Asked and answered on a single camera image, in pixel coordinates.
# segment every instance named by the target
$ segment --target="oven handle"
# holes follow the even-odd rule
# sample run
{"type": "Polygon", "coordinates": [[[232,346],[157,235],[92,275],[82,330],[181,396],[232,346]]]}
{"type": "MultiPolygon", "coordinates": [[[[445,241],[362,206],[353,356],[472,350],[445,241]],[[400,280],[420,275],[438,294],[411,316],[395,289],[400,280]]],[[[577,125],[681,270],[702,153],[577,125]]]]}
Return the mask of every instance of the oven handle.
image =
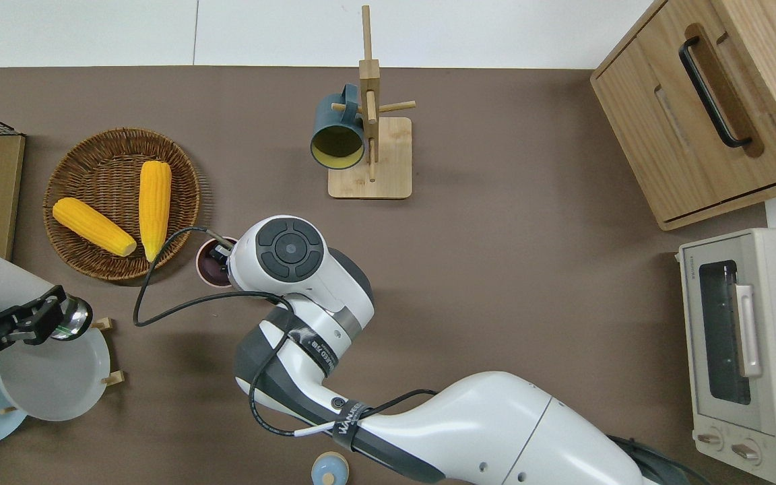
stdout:
{"type": "Polygon", "coordinates": [[[730,297],[736,304],[733,316],[737,327],[738,370],[742,377],[759,377],[763,374],[763,366],[760,365],[760,349],[756,338],[754,286],[730,285],[730,297]]]}

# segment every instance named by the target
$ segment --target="dark cup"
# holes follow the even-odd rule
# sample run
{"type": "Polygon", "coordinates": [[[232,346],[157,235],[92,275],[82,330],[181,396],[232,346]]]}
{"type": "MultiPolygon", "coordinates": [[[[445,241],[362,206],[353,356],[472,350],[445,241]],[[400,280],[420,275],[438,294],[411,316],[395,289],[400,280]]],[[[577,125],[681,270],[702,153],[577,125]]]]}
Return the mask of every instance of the dark cup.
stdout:
{"type": "Polygon", "coordinates": [[[339,94],[330,94],[317,106],[313,123],[311,154],[322,166],[341,170],[364,157],[364,123],[358,114],[358,86],[348,84],[339,94]],[[333,102],[343,104],[334,110],[333,102]]]}

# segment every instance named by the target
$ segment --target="oven knob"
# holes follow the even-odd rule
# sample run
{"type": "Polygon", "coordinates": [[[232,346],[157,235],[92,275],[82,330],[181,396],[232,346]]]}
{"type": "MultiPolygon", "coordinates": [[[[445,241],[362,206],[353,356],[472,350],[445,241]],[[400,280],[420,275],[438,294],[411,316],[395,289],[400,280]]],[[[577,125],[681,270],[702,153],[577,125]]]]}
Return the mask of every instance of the oven knob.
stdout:
{"type": "Polygon", "coordinates": [[[720,430],[718,430],[715,427],[711,427],[711,429],[709,429],[709,432],[705,432],[705,433],[697,433],[694,430],[693,439],[697,440],[700,443],[711,445],[718,451],[723,449],[723,436],[721,436],[720,430]]]}
{"type": "Polygon", "coordinates": [[[713,434],[698,434],[697,440],[709,445],[720,445],[720,438],[713,434]]]}
{"type": "Polygon", "coordinates": [[[763,455],[760,454],[760,447],[752,439],[746,439],[744,443],[739,445],[732,445],[730,447],[732,451],[744,458],[746,461],[752,461],[754,465],[760,464],[763,460],[763,455]]]}

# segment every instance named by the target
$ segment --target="oven window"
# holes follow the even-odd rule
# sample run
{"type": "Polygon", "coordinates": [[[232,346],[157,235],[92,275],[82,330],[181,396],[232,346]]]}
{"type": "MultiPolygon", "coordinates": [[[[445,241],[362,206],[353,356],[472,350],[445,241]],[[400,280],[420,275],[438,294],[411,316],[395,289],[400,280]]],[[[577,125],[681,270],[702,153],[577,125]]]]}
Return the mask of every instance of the oven window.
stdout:
{"type": "Polygon", "coordinates": [[[735,285],[736,262],[720,261],[699,267],[703,301],[705,355],[711,395],[737,404],[750,404],[750,383],[738,371],[736,320],[730,286],[735,285]]]}

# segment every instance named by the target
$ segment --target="toaster oven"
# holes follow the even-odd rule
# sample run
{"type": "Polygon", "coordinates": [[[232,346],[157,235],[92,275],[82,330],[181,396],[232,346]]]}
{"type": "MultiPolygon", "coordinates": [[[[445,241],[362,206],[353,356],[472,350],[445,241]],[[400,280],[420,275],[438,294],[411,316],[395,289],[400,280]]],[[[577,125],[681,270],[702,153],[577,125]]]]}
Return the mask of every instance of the toaster oven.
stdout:
{"type": "Polygon", "coordinates": [[[776,483],[776,229],[682,245],[693,439],[776,483]]]}

